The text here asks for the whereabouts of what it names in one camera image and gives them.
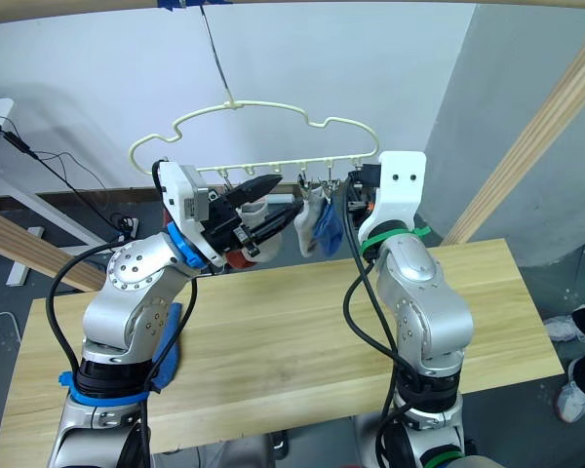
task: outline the gray wall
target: gray wall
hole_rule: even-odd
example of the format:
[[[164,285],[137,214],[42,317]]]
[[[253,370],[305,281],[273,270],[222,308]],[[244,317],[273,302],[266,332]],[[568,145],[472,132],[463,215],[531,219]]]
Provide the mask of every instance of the gray wall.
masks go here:
[[[420,213],[446,235],[585,41],[585,11],[480,6],[427,145]],[[585,108],[473,240],[505,237],[521,265],[585,243]]]

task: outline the wooden beam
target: wooden beam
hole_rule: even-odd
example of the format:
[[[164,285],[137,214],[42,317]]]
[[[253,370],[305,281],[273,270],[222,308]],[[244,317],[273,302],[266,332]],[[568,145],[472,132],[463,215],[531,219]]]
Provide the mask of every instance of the wooden beam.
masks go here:
[[[71,255],[39,239],[0,215],[0,254],[44,275],[54,277]],[[105,275],[91,265],[80,263],[65,276],[63,282],[82,291],[97,291]]]
[[[296,3],[308,0],[236,0],[232,3]],[[400,0],[423,2],[426,0]],[[435,0],[438,3],[486,3],[585,8],[585,0]],[[81,13],[157,8],[156,0],[0,0],[0,22],[60,17]]]
[[[443,245],[468,242],[584,106],[585,44],[461,214]]]

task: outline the sneaker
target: sneaker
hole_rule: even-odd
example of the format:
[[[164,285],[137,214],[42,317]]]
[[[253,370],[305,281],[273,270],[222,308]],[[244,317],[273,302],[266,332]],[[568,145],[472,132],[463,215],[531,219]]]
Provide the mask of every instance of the sneaker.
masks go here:
[[[576,422],[585,414],[585,394],[574,381],[574,365],[577,362],[578,359],[575,359],[569,364],[567,368],[569,382],[562,387],[555,400],[557,416],[567,423]]]
[[[585,341],[585,334],[576,326],[571,315],[560,315],[544,321],[550,339],[553,341]]]

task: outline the white hanger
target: white hanger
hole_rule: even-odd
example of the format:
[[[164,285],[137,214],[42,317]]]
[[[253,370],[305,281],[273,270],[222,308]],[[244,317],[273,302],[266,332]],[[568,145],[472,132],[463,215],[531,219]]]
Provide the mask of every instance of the white hanger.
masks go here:
[[[178,119],[175,119],[172,122],[172,128],[174,129],[175,136],[165,137],[165,136],[162,136],[159,134],[150,134],[148,136],[144,136],[143,138],[135,141],[132,144],[132,146],[130,147],[130,149],[128,150],[128,158],[129,158],[131,164],[135,167],[135,169],[137,169],[138,171],[141,171],[144,174],[151,175],[151,171],[144,169],[135,159],[135,151],[142,144],[150,141],[151,139],[160,139],[160,140],[164,141],[165,143],[175,143],[175,142],[182,139],[182,131],[179,128],[179,125],[181,123],[186,122],[187,120],[192,119],[194,117],[198,117],[200,115],[209,114],[211,112],[218,112],[220,110],[237,110],[237,109],[241,109],[241,108],[248,106],[248,105],[255,105],[255,106],[262,106],[262,107],[275,107],[275,108],[279,108],[279,109],[285,109],[285,110],[290,110],[292,112],[296,112],[303,117],[303,120],[305,121],[305,123],[308,126],[318,128],[318,129],[324,129],[331,122],[339,122],[342,124],[353,125],[353,126],[356,126],[362,130],[365,130],[367,133],[369,133],[373,142],[374,142],[374,148],[372,149],[372,151],[370,151],[368,153],[349,154],[349,155],[343,155],[343,156],[331,156],[328,158],[322,158],[323,160],[327,160],[327,161],[332,162],[335,160],[350,159],[355,164],[360,159],[369,158],[371,156],[376,155],[379,152],[379,138],[378,138],[377,134],[375,133],[375,131],[371,127],[369,127],[366,124],[363,124],[362,122],[358,122],[356,120],[351,120],[351,119],[344,119],[341,117],[328,117],[323,122],[313,122],[310,120],[310,116],[308,115],[308,113],[305,110],[303,110],[300,107],[296,107],[294,105],[283,104],[281,102],[267,102],[267,101],[262,101],[262,100],[234,100],[234,97],[232,96],[232,93],[230,92],[229,87],[227,86],[227,81],[225,80],[225,75],[223,74],[223,70],[221,68],[220,62],[218,61],[218,56],[216,54],[216,48],[215,48],[215,42],[213,41],[213,36],[211,34],[211,30],[210,30],[210,27],[208,25],[206,13],[204,12],[204,8],[201,5],[200,5],[200,10],[202,12],[202,18],[204,19],[204,25],[206,27],[206,31],[208,32],[208,37],[210,39],[211,47],[213,49],[214,61],[216,62],[216,66],[218,68],[218,72],[219,72],[219,75],[221,77],[221,81],[223,82],[223,87],[225,88],[225,92],[227,93],[229,100],[227,102],[224,102],[221,105],[214,105],[212,107],[205,107],[203,109],[195,110],[193,112],[190,112],[186,115],[181,116]],[[240,164],[240,165],[225,166],[225,167],[219,166],[219,167],[212,167],[212,168],[202,168],[202,169],[198,169],[197,171],[198,172],[207,172],[207,171],[220,172],[221,170],[225,171],[227,169],[245,169],[249,174],[251,174],[253,171],[253,167],[255,167],[255,166],[272,166],[273,168],[276,169],[276,172],[279,172],[278,169],[280,168],[281,165],[285,165],[285,164],[300,164],[300,165],[302,165],[302,164],[305,164],[308,162],[313,162],[313,161],[316,161],[316,160],[302,159],[302,160],[290,160],[290,161],[271,161],[271,162],[267,162],[267,163],[248,163],[248,164]]]

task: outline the blue ring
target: blue ring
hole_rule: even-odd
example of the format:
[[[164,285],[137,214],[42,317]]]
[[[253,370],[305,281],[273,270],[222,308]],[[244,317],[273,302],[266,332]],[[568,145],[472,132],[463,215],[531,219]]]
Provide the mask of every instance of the blue ring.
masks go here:
[[[74,384],[74,378],[71,372],[63,372],[59,375],[58,382],[60,382],[60,385],[63,387],[69,387],[69,396],[72,400],[88,407],[121,407],[123,405],[142,402],[149,397],[149,392],[137,393],[136,395],[121,398],[88,397],[78,391]]]
[[[169,232],[172,241],[174,241],[175,246],[184,255],[184,263],[193,268],[204,268],[206,266],[206,262],[198,256],[188,244],[186,244],[185,237],[182,236],[182,233],[179,232],[173,221],[167,224],[167,231]]]

